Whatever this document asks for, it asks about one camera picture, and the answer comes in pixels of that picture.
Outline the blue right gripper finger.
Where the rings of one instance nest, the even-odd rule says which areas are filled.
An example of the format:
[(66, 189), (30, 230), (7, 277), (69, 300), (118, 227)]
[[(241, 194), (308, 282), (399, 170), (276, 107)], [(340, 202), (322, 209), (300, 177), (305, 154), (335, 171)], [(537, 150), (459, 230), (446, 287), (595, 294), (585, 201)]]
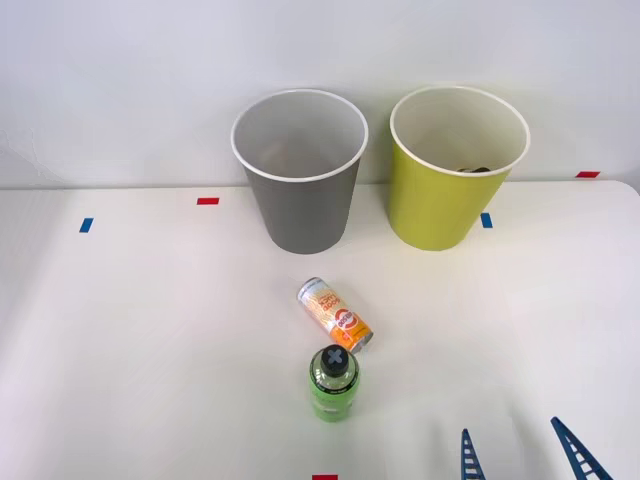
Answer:
[(558, 417), (553, 417), (551, 424), (576, 480), (612, 480), (612, 476)]
[(462, 480), (485, 480), (486, 477), (480, 465), (471, 436), (467, 429), (461, 433), (461, 479)]

